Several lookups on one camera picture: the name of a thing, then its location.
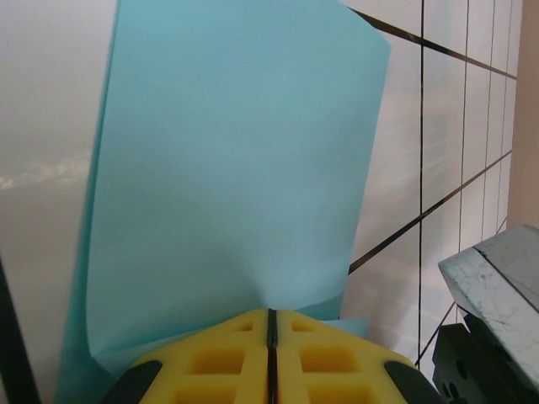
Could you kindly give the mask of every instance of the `white wall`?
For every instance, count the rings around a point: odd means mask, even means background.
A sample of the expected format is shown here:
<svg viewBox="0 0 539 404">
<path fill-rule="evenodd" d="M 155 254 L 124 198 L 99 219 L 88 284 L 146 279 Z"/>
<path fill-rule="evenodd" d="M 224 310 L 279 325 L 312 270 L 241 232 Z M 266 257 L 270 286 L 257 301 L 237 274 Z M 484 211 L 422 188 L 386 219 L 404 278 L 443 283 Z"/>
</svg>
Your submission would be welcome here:
<svg viewBox="0 0 539 404">
<path fill-rule="evenodd" d="M 522 1 L 344 3 L 392 55 L 342 315 L 432 376 L 428 341 L 458 321 L 437 263 L 505 226 Z"/>
<path fill-rule="evenodd" d="M 114 0 L 0 2 L 0 250 L 44 402 L 56 383 L 114 12 Z"/>
</svg>

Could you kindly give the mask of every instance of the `paper sheet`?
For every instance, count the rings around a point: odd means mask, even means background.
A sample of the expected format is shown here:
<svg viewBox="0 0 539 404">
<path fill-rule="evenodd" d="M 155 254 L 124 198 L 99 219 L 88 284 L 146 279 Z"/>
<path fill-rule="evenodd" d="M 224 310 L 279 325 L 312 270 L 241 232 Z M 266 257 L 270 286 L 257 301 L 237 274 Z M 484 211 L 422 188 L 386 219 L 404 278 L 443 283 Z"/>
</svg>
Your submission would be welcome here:
<svg viewBox="0 0 539 404">
<path fill-rule="evenodd" d="M 253 308 L 338 318 L 388 57 L 333 1 L 120 3 L 61 387 L 74 347 L 114 373 Z"/>
</svg>

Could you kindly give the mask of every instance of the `tile grout line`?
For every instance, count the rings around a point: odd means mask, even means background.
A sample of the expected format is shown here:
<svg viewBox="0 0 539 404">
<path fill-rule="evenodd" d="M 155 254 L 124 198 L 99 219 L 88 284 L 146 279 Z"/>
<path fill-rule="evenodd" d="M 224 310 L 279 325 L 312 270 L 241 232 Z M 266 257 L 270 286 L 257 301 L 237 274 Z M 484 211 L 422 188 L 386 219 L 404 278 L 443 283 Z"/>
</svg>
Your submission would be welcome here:
<svg viewBox="0 0 539 404">
<path fill-rule="evenodd" d="M 450 57 L 454 57 L 455 59 L 458 59 L 460 61 L 466 61 L 467 63 L 470 63 L 474 66 L 481 67 L 482 69 L 489 70 L 491 72 L 496 72 L 498 74 L 501 74 L 505 77 L 510 77 L 516 79 L 516 76 L 513 76 L 512 74 L 509 74 L 508 72 L 503 72 L 496 67 L 492 67 L 487 65 L 486 63 L 482 63 L 480 61 L 476 61 L 475 59 L 472 59 L 471 57 L 468 57 L 467 55 L 463 55 L 461 53 L 455 52 L 454 50 L 451 50 L 449 48 L 446 48 L 442 45 L 438 45 L 430 40 L 422 39 L 421 37 L 417 36 L 416 34 L 412 34 L 411 32 L 405 31 L 404 29 L 400 29 L 398 27 L 395 27 L 394 25 L 390 25 L 388 23 L 385 23 L 381 21 L 380 19 L 375 19 L 374 17 L 371 17 L 370 15 L 364 14 L 360 11 L 354 10 L 353 8 L 349 8 L 350 11 L 353 13 L 356 13 L 360 17 L 362 17 L 367 23 L 372 25 L 374 28 L 385 32 L 387 34 L 397 36 L 398 38 L 401 38 L 403 40 L 408 40 L 410 42 L 413 42 L 417 45 L 423 45 L 433 51 L 442 53 L 444 55 L 448 55 Z"/>
<path fill-rule="evenodd" d="M 421 362 L 421 359 L 424 357 L 425 352 L 427 352 L 427 349 L 429 349 L 429 346 L 432 344 L 432 342 L 436 338 L 436 334 L 438 334 L 438 331 L 440 330 L 441 326 L 444 324 L 444 321 L 450 315 L 451 310 L 453 310 L 453 307 L 455 307 L 455 306 L 456 306 L 456 302 L 453 301 L 453 303 L 451 303 L 451 306 L 449 306 L 449 309 L 447 309 L 446 314 L 441 319 L 440 324 L 438 325 L 438 327 L 435 329 L 435 331 L 430 336 L 429 341 L 425 344 L 424 348 L 419 353 L 418 359 L 415 361 L 416 366 Z"/>
<path fill-rule="evenodd" d="M 494 8 L 492 12 L 492 37 L 490 39 L 490 65 L 492 66 L 492 54 L 494 52 L 494 10 L 496 9 L 496 0 L 494 0 Z M 490 129 L 490 94 L 492 91 L 492 72 L 488 74 L 488 107 L 487 107 L 487 148 L 485 149 L 485 167 L 487 167 L 488 160 L 488 132 Z M 481 240 L 483 240 L 483 228 L 485 227 L 485 198 L 487 193 L 487 174 L 483 179 L 483 217 L 481 219 Z"/>
<path fill-rule="evenodd" d="M 499 225 L 498 230 L 496 231 L 496 234 L 498 234 L 499 231 L 502 230 L 502 227 L 504 226 L 504 224 L 505 224 L 506 221 L 507 221 L 507 216 L 506 216 L 505 219 L 502 221 L 502 224 Z"/>
<path fill-rule="evenodd" d="M 383 240 L 382 242 L 378 243 L 376 246 L 374 246 L 371 250 L 363 254 L 361 257 L 356 259 L 353 263 L 350 264 L 350 268 L 348 271 L 348 275 L 354 273 L 359 267 L 367 263 L 371 260 L 371 258 L 375 257 L 379 252 L 381 252 L 384 248 L 395 242 L 400 236 L 402 236 L 404 233 L 406 233 L 408 230 L 410 230 L 412 227 L 417 225 L 419 221 L 423 220 L 428 215 L 432 214 L 438 208 L 440 208 L 445 202 L 453 198 L 455 195 L 457 195 L 459 192 L 461 192 L 464 188 L 466 188 L 468 185 L 470 185 L 473 181 L 481 177 L 481 175 L 485 174 L 489 169 L 494 167 L 496 164 L 501 162 L 504 158 L 506 158 L 509 154 L 511 154 L 511 150 L 509 150 L 507 153 L 505 153 L 502 157 L 498 158 L 496 161 L 489 164 L 484 170 L 480 171 L 479 173 L 475 174 L 473 177 L 468 179 L 463 185 L 458 187 L 457 189 L 450 192 L 445 198 L 440 199 L 438 202 L 436 202 L 434 205 L 430 206 L 424 213 L 419 215 L 418 217 L 412 219 L 409 223 L 401 227 L 399 230 L 395 231 L 391 236 Z"/>
<path fill-rule="evenodd" d="M 507 56 L 505 59 L 505 70 L 509 65 L 509 46 L 511 43 L 511 15 L 513 14 L 513 0 L 511 0 L 511 10 L 509 12 L 509 34 L 507 39 Z M 507 77 L 505 77 L 505 90 L 504 90 L 504 114 L 502 118 L 502 142 L 499 147 L 499 154 L 501 155 L 504 152 L 504 136 L 505 136 L 505 105 L 507 104 Z M 496 226 L 499 223 L 499 191 L 501 189 L 502 183 L 502 163 L 499 164 L 499 176 L 498 176 L 498 209 L 496 210 Z"/>
<path fill-rule="evenodd" d="M 421 0 L 421 39 L 424 38 L 424 0 Z M 420 107 L 419 107 L 419 214 L 423 213 L 423 164 L 424 164 L 424 45 L 421 43 L 421 65 L 420 71 Z M 422 280 L 423 280 L 423 221 L 419 221 L 419 248 L 418 248 L 418 270 L 419 270 L 419 289 L 418 289 L 418 356 L 421 352 L 421 309 L 422 309 Z"/>
<path fill-rule="evenodd" d="M 468 54 L 468 33 L 470 28 L 470 0 L 467 0 L 467 11 L 466 11 L 466 55 Z M 468 64 L 464 62 L 464 105 L 462 108 L 462 149 L 461 149 L 461 186 L 464 181 L 464 138 L 466 136 L 466 89 L 468 87 L 467 82 L 468 77 Z M 459 213 L 458 213 L 458 251 L 461 251 L 461 239 L 462 239 L 462 191 L 460 194 L 461 200 L 459 203 Z"/>
</svg>

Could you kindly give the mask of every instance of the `black line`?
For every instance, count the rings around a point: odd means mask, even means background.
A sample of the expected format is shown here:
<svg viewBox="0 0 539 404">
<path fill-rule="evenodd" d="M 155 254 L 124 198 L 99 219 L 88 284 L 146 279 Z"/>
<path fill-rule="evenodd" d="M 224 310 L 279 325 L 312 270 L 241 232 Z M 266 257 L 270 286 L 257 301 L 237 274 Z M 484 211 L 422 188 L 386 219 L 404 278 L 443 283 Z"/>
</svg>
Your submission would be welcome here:
<svg viewBox="0 0 539 404">
<path fill-rule="evenodd" d="M 424 38 L 424 0 L 421 0 L 421 38 Z M 424 46 L 421 45 L 421 98 L 419 108 L 419 214 L 423 213 L 423 164 L 424 164 L 424 125 L 423 125 L 423 109 L 424 109 Z M 423 289 L 423 221 L 419 221 L 419 248 L 418 248 L 418 264 L 419 264 L 419 299 L 418 299 L 418 355 L 421 352 L 421 304 L 422 289 Z"/>
<path fill-rule="evenodd" d="M 466 11 L 466 54 L 468 54 L 468 33 L 470 27 L 470 0 L 467 1 Z M 464 62 L 464 104 L 462 106 L 462 149 L 461 149 L 461 185 L 464 181 L 464 139 L 466 137 L 466 90 L 468 87 L 468 63 Z M 462 239 L 462 193 L 458 208 L 458 251 L 461 251 Z"/>
<path fill-rule="evenodd" d="M 34 374 L 24 346 L 8 280 L 0 259 L 0 376 L 9 402 L 39 404 Z"/>
<path fill-rule="evenodd" d="M 409 40 L 410 42 L 414 42 L 415 44 L 422 45 L 426 48 L 429 48 L 433 51 L 443 53 L 444 55 L 448 55 L 451 57 L 454 57 L 456 59 L 459 59 L 461 61 L 465 61 L 467 63 L 470 63 L 474 66 L 481 67 L 486 70 L 490 70 L 491 72 L 496 72 L 498 74 L 501 74 L 502 76 L 510 77 L 516 79 L 516 76 L 513 76 L 512 74 L 509 74 L 508 72 L 502 72 L 501 70 L 489 66 L 485 63 L 482 63 L 480 61 L 476 61 L 475 59 L 472 59 L 471 57 L 465 56 L 462 53 L 455 52 L 454 50 L 448 49 L 442 45 L 435 44 L 434 42 L 430 40 L 426 40 L 425 38 L 421 38 L 420 36 L 417 36 L 415 34 L 412 34 L 408 31 L 405 31 L 404 29 L 397 28 L 393 25 L 390 25 L 388 23 L 384 23 L 383 21 L 379 19 L 375 19 L 371 17 L 370 15 L 366 15 L 360 11 L 354 10 L 351 8 L 354 13 L 361 16 L 367 23 L 372 25 L 374 28 L 379 29 L 382 32 L 385 32 L 387 34 L 391 34 L 394 36 L 397 36 L 399 38 L 402 38 L 404 40 Z"/>
<path fill-rule="evenodd" d="M 277 404 L 277 345 L 279 344 L 277 330 L 277 311 L 268 309 L 268 329 L 266 345 L 268 347 L 268 403 Z"/>
<path fill-rule="evenodd" d="M 502 271 L 499 270 L 499 268 L 498 268 L 496 265 L 494 265 L 494 264 L 492 263 L 492 261 L 490 261 L 490 259 L 488 259 L 487 254 L 485 254 L 483 251 L 481 251 L 480 249 L 478 249 L 478 248 L 476 248 L 476 247 L 472 247 L 472 248 L 473 248 L 475 251 L 477 251 L 479 254 L 481 254 L 481 257 L 483 257 L 483 259 L 484 259 L 485 261 L 488 262 L 488 264 L 494 269 L 494 271 L 496 271 L 496 272 L 499 274 L 499 276 L 501 276 L 501 277 L 504 279 L 504 281 L 505 281 L 509 286 L 511 286 L 511 288 L 513 288 L 513 290 L 514 290 L 518 295 L 520 295 L 520 297 L 521 297 L 521 298 L 528 304 L 529 307 L 531 307 L 531 308 L 537 313 L 537 315 L 539 315 L 539 308 L 537 308 L 537 306 L 534 305 L 534 304 L 527 298 L 527 296 L 524 295 L 524 294 L 522 293 L 522 291 L 521 291 L 519 288 L 517 288 L 517 287 L 513 284 L 513 282 L 511 282 L 510 279 L 507 278 L 507 276 L 506 276 Z"/>
<path fill-rule="evenodd" d="M 490 39 L 490 64 L 492 65 L 492 54 L 494 53 L 494 24 L 495 24 L 495 15 L 496 12 L 496 0 L 494 0 L 494 9 L 492 12 L 492 38 Z M 487 107 L 487 147 L 485 149 L 485 166 L 488 161 L 488 132 L 490 129 L 490 94 L 492 91 L 492 72 L 488 74 L 488 107 Z M 504 143 L 503 132 L 502 132 L 502 144 Z M 487 176 L 483 180 L 483 218 L 481 219 L 481 240 L 483 240 L 483 228 L 485 225 L 485 196 L 487 192 Z"/>
<path fill-rule="evenodd" d="M 507 58 L 505 59 L 505 70 L 507 70 L 509 66 L 509 47 L 511 43 L 511 15 L 513 13 L 513 0 L 511 0 L 511 10 L 509 13 L 509 33 L 508 33 L 508 40 L 507 40 Z M 505 78 L 505 90 L 504 90 L 504 117 L 502 119 L 502 144 L 499 147 L 499 154 L 502 154 L 504 152 L 504 136 L 505 136 L 505 105 L 507 104 L 507 77 Z M 498 225 L 499 220 L 499 191 L 500 191 L 500 185 L 502 182 L 502 165 L 499 164 L 499 177 L 498 177 L 498 209 L 496 210 L 496 225 Z"/>
<path fill-rule="evenodd" d="M 348 275 L 352 274 L 356 269 L 367 263 L 371 258 L 375 257 L 380 251 L 382 251 L 384 248 L 389 246 L 391 243 L 393 243 L 395 240 L 397 240 L 400 236 L 402 236 L 404 233 L 406 233 L 408 230 L 410 230 L 412 227 L 417 225 L 421 220 L 423 220 L 425 217 L 430 215 L 432 212 L 440 208 L 445 202 L 447 202 L 449 199 L 453 198 L 455 195 L 457 195 L 459 192 L 461 192 L 464 188 L 466 188 L 470 183 L 481 177 L 483 174 L 485 174 L 490 168 L 498 164 L 503 158 L 507 157 L 511 153 L 511 150 L 509 150 L 507 153 L 505 153 L 502 157 L 500 157 L 495 162 L 492 162 L 489 164 L 484 170 L 481 170 L 479 173 L 475 174 L 473 177 L 468 179 L 463 185 L 455 189 L 454 191 L 450 192 L 445 198 L 439 200 L 434 205 L 430 206 L 425 212 L 423 212 L 421 215 L 395 231 L 391 236 L 386 238 L 383 242 L 380 242 L 377 246 L 373 247 L 369 252 L 366 252 L 363 254 L 363 256 L 356 259 L 349 268 Z"/>
<path fill-rule="evenodd" d="M 498 230 L 496 231 L 496 234 L 498 234 L 500 232 L 500 230 L 502 230 L 502 227 L 504 226 L 506 221 L 507 221 L 507 216 L 505 217 L 504 221 L 502 221 L 502 224 L 499 225 Z"/>
<path fill-rule="evenodd" d="M 438 334 L 438 331 L 440 330 L 440 327 L 444 324 L 444 321 L 445 321 L 446 318 L 449 316 L 449 313 L 451 313 L 451 310 L 453 310 L 453 307 L 455 307 L 455 305 L 456 305 L 456 303 L 453 301 L 453 303 L 451 303 L 451 306 L 449 306 L 449 309 L 447 310 L 447 312 L 446 312 L 446 314 L 444 315 L 444 317 L 441 319 L 440 324 L 439 324 L 438 327 L 435 329 L 435 331 L 432 333 L 432 335 L 430 336 L 429 341 L 427 342 L 427 344 L 424 346 L 423 350 L 422 350 L 421 353 L 419 354 L 418 360 L 415 361 L 415 365 L 416 365 L 416 366 L 419 365 L 420 360 L 424 357 L 424 353 L 427 352 L 427 349 L 429 349 L 429 346 L 430 346 L 430 345 L 432 344 L 432 342 L 435 340 L 436 335 Z"/>
<path fill-rule="evenodd" d="M 472 314 L 470 311 L 466 310 L 464 307 L 460 306 L 460 305 L 456 305 L 456 309 L 457 310 L 460 310 L 460 311 L 464 311 L 466 313 L 465 316 L 467 316 L 468 314 L 470 316 L 475 316 L 474 314 Z"/>
</svg>

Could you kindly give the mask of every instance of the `marble surface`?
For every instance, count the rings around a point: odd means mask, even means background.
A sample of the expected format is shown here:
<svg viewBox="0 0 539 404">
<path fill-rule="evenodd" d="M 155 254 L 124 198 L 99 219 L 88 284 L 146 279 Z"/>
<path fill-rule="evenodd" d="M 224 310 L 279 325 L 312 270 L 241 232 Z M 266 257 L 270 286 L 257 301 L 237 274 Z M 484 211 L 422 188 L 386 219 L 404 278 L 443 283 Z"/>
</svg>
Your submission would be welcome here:
<svg viewBox="0 0 539 404">
<path fill-rule="evenodd" d="M 475 248 L 526 300 L 539 308 L 539 230 L 531 226 L 515 227 Z"/>
<path fill-rule="evenodd" d="M 475 248 L 441 262 L 440 269 L 459 306 L 482 319 L 524 373 L 539 386 L 536 308 Z"/>
</svg>

